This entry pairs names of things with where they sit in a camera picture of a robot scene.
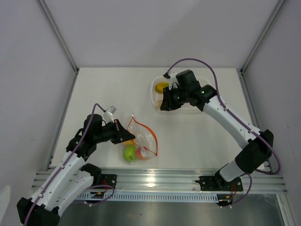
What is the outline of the clear zip bag orange zipper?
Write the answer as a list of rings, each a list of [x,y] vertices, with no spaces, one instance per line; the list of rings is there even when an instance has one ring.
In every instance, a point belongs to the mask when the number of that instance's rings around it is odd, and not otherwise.
[[[150,152],[150,159],[158,156],[158,139],[153,130],[145,124],[140,123],[135,115],[132,114],[129,124],[127,126],[127,131],[131,132],[135,135],[135,139],[133,140],[135,143],[135,147],[144,148]]]

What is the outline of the red orange peach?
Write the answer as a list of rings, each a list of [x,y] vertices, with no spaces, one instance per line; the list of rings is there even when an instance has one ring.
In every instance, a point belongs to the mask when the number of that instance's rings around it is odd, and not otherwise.
[[[142,161],[146,161],[149,160],[151,158],[150,156],[150,152],[144,148],[137,148],[135,151],[135,155],[137,157],[137,159],[142,160]]]

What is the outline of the orange with green leaf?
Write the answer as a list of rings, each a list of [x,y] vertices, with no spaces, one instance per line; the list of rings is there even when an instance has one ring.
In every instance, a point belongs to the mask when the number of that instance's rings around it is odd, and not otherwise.
[[[135,145],[133,140],[128,140],[122,143],[124,146],[128,146],[128,145]]]

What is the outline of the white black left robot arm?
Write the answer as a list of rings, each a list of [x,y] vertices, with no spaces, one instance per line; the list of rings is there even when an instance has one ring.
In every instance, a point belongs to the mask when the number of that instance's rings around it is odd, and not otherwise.
[[[75,137],[68,143],[59,165],[43,185],[28,199],[17,203],[20,221],[25,226],[56,226],[66,208],[86,189],[114,187],[103,183],[102,170],[87,163],[97,145],[135,139],[115,119],[104,122],[99,114],[90,114]]]

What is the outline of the green apple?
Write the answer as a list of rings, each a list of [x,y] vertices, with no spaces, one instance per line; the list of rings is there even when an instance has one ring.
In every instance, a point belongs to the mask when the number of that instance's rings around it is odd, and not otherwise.
[[[127,145],[123,150],[123,158],[127,162],[133,162],[137,160],[137,156],[135,154],[136,147],[135,145]]]

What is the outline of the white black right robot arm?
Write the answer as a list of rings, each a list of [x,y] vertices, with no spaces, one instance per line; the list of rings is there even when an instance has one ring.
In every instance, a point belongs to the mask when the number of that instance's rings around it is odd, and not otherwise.
[[[236,116],[222,101],[218,90],[211,85],[201,86],[193,71],[185,70],[177,75],[168,72],[164,77],[169,86],[163,88],[160,110],[173,111],[189,103],[215,119],[241,148],[234,160],[215,173],[214,183],[218,189],[227,189],[233,180],[253,173],[272,156],[273,134]]]

